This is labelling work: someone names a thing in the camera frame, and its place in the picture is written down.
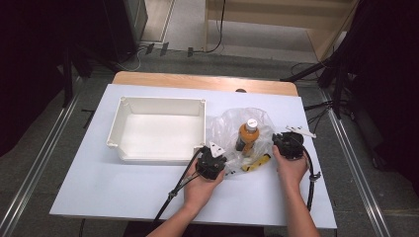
white tray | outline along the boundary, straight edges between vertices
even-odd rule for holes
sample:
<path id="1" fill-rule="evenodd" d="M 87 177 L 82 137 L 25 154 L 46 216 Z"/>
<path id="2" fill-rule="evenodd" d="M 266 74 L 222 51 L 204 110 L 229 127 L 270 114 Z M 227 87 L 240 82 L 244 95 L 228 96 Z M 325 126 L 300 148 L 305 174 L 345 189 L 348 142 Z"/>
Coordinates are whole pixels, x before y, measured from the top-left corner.
<path id="1" fill-rule="evenodd" d="M 206 144 L 206 100 L 121 97 L 107 145 L 122 160 L 185 165 Z"/>

clear plastic bag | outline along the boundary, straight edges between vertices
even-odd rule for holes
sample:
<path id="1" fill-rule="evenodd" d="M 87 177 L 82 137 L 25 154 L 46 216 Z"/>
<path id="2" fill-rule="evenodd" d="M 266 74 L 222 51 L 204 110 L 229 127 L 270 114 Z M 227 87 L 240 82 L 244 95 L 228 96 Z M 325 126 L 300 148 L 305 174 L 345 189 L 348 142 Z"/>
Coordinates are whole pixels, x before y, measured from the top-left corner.
<path id="1" fill-rule="evenodd" d="M 235 149 L 240 126 L 249 119 L 258 122 L 259 137 L 255 141 L 252 152 L 244 156 L 241 151 Z M 225 174 L 243 174 L 243 165 L 253 164 L 265 154 L 272 156 L 272 134 L 274 124 L 268 114 L 256 108 L 237 108 L 225 111 L 220 117 L 207 117 L 207 143 L 210 141 L 225 150 L 223 154 L 227 158 Z"/>

black stand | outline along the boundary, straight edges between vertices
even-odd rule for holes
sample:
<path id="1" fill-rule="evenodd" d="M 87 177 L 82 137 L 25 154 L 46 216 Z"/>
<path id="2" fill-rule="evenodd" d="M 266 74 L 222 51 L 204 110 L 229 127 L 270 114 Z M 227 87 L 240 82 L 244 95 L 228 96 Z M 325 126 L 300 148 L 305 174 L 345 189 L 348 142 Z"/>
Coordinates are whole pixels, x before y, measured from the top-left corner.
<path id="1" fill-rule="evenodd" d="M 73 78 L 71 73 L 71 65 L 74 65 L 81 77 L 90 77 L 92 74 L 92 67 L 82 54 L 95 59 L 114 73 L 121 71 L 117 66 L 100 57 L 95 52 L 80 45 L 73 45 L 71 43 L 68 44 L 64 48 L 63 52 L 64 103 L 62 106 L 64 108 L 68 106 L 68 103 L 73 97 Z"/>
<path id="2" fill-rule="evenodd" d="M 339 102 L 341 99 L 341 93 L 344 87 L 344 82 L 348 79 L 348 68 L 349 64 L 357 56 L 357 48 L 360 47 L 362 41 L 361 37 L 366 33 L 366 27 L 368 18 L 374 16 L 374 4 L 364 4 L 365 2 L 359 3 L 357 7 L 357 13 L 354 18 L 351 30 L 347 32 L 345 38 L 339 47 L 332 53 L 332 55 L 326 58 L 324 61 L 312 65 L 311 67 L 299 72 L 298 74 L 281 79 L 284 82 L 295 82 L 303 77 L 314 73 L 324 68 L 323 73 L 318 78 L 317 84 L 320 88 L 327 88 L 336 78 L 335 90 L 333 91 L 332 99 L 335 102 Z M 336 117 L 340 119 L 339 104 L 333 103 L 333 112 Z"/>

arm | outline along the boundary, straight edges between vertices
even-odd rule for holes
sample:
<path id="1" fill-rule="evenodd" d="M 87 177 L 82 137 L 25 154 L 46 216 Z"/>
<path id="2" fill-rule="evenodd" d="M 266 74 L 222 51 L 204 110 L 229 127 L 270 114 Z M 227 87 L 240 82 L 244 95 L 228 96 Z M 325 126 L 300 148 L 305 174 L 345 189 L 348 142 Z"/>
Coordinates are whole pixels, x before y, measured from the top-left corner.
<path id="1" fill-rule="evenodd" d="M 290 236 L 320 236 L 299 192 L 299 183 L 307 171 L 305 153 L 302 159 L 289 161 L 281 155 L 277 146 L 274 145 L 272 150 L 278 161 L 277 171 L 283 184 Z"/>
<path id="2" fill-rule="evenodd" d="M 194 161 L 188 170 L 188 173 L 186 174 L 187 177 L 196 172 L 196 163 L 197 160 Z M 189 223 L 194 220 L 201 209 L 210 200 L 213 190 L 222 182 L 223 177 L 224 171 L 219 173 L 215 181 L 207 180 L 202 176 L 193 179 L 184 187 L 185 196 L 182 207 L 147 236 L 182 236 Z"/>

hand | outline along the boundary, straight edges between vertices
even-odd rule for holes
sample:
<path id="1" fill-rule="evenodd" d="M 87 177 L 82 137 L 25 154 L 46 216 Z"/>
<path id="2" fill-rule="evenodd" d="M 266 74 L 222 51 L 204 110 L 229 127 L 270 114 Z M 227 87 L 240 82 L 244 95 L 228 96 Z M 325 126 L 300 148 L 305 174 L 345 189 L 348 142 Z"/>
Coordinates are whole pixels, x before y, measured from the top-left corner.
<path id="1" fill-rule="evenodd" d="M 189 168 L 186 177 L 192 176 L 196 172 L 197 159 Z M 202 176 L 196 177 L 188 185 L 184 187 L 184 205 L 183 208 L 198 214 L 200 210 L 210 200 L 215 187 L 222 182 L 224 178 L 224 171 L 218 174 L 216 180 L 207 180 Z"/>
<path id="2" fill-rule="evenodd" d="M 308 169 L 305 152 L 303 152 L 301 159 L 290 161 L 281 155 L 280 150 L 276 145 L 272 147 L 272 151 L 278 161 L 277 171 L 283 184 L 289 188 L 299 189 L 299 183 Z"/>

